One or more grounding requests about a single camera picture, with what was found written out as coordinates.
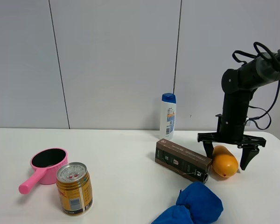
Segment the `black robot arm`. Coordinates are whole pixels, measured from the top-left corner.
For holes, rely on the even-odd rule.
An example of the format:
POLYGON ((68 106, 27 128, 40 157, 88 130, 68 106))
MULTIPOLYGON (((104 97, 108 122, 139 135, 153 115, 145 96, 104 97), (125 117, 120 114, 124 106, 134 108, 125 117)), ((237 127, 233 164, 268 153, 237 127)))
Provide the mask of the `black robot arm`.
POLYGON ((259 153, 259 147, 266 145, 262 137, 245 135, 248 121, 256 122, 260 117, 248 118, 248 109, 254 92, 261 86, 280 83, 280 50, 273 53, 260 42, 253 44, 257 54, 252 55, 240 50, 232 57, 240 62, 236 54, 251 58, 242 61, 238 69, 228 69, 222 76, 221 86, 224 92, 223 113, 218 114, 217 130, 214 133, 198 133, 197 141, 203 143, 208 158, 213 157, 213 143, 236 145, 242 149, 240 168, 245 170, 249 162, 259 153))

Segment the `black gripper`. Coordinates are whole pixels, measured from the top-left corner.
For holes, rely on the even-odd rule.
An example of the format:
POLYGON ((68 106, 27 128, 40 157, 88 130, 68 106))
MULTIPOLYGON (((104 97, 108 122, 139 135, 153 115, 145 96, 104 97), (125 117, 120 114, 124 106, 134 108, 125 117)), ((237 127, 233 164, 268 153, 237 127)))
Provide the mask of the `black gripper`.
POLYGON ((239 123, 231 123, 222 119, 222 114, 217 114, 217 130, 211 133, 198 133, 197 141, 203 143, 206 156, 213 158, 213 142, 237 145, 242 148, 240 168, 245 170, 249 162, 259 154, 258 146, 265 147, 266 140, 263 137, 256 137, 244 134, 244 126, 239 123))

